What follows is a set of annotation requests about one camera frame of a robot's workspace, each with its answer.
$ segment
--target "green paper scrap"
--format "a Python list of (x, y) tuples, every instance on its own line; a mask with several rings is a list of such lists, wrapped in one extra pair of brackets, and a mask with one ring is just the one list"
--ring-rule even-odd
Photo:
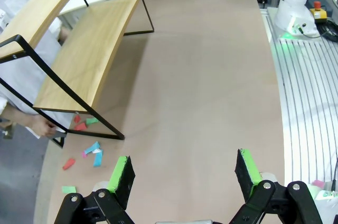
[(108, 191), (114, 193), (116, 189), (118, 188), (118, 184), (120, 182), (120, 178), (122, 176), (123, 169), (125, 168), (125, 165), (127, 163), (128, 156), (121, 156), (114, 168), (114, 171), (112, 172), (112, 175), (110, 177), (107, 189)]
[(241, 154), (243, 156), (245, 165), (247, 166), (247, 170), (249, 172), (249, 176), (251, 178), (251, 181), (253, 183), (253, 186), (251, 188), (250, 195), (252, 194), (254, 187), (259, 184), (260, 181), (262, 181), (262, 176), (260, 175), (258, 168), (251, 156), (251, 153), (248, 149), (241, 149)]
[(99, 122), (99, 120), (97, 118), (95, 118), (95, 117), (93, 117), (93, 118), (87, 118), (86, 119), (86, 125), (95, 124), (97, 122)]
[(62, 193), (69, 194), (69, 193), (76, 193), (75, 186), (63, 186)]

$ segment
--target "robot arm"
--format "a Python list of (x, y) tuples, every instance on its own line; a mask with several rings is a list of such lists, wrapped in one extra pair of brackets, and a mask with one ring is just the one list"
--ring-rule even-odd
[(305, 3), (306, 0), (280, 0), (275, 24), (292, 35), (302, 35), (297, 26), (302, 26), (306, 35), (318, 35), (313, 16)]

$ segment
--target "screw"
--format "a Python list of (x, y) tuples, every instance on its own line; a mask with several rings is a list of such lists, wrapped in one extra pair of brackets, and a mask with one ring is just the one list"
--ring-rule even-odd
[(295, 190), (295, 191), (298, 191), (300, 189), (300, 186), (299, 184), (295, 183), (292, 188)]
[(270, 183), (264, 183), (264, 184), (263, 184), (263, 187), (264, 187), (265, 189), (270, 189), (270, 188), (271, 188), (271, 184), (270, 184)]

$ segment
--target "beige table surface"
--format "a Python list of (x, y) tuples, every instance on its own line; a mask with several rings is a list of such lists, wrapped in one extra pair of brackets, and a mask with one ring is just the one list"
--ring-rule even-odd
[[(126, 139), (68, 135), (48, 223), (63, 185), (87, 196), (121, 155), (131, 156), (136, 173), (127, 208), (135, 223), (228, 223), (244, 203), (234, 173), (238, 148), (284, 181), (277, 80), (256, 0), (145, 1), (155, 33), (123, 38), (99, 105)], [(149, 27), (142, 3), (127, 30), (138, 27)], [(94, 168), (94, 155), (81, 152), (97, 140), (104, 156)], [(63, 171), (70, 157), (76, 163)]]

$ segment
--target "wooden bench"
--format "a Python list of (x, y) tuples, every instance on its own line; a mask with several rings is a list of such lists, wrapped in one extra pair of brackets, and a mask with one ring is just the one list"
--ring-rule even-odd
[[(30, 56), (48, 75), (34, 104), (16, 94), (15, 90), (7, 88), (61, 128), (60, 124), (42, 110), (89, 113), (115, 135), (63, 128), (66, 132), (124, 139), (124, 135), (101, 117), (95, 108), (123, 35), (154, 31), (145, 2), (142, 0), (152, 30), (132, 33), (125, 33), (125, 28), (139, 0), (111, 0), (88, 7), (49, 68), (33, 49), (68, 1), (29, 0), (4, 30), (0, 36), (0, 63)], [(4, 43), (14, 36), (16, 40), (11, 39), (10, 43)], [(30, 47), (23, 45), (22, 38)]]
[[(52, 70), (96, 108), (127, 23), (139, 0), (111, 0), (90, 6), (62, 46)], [(34, 107), (86, 111), (47, 77)]]

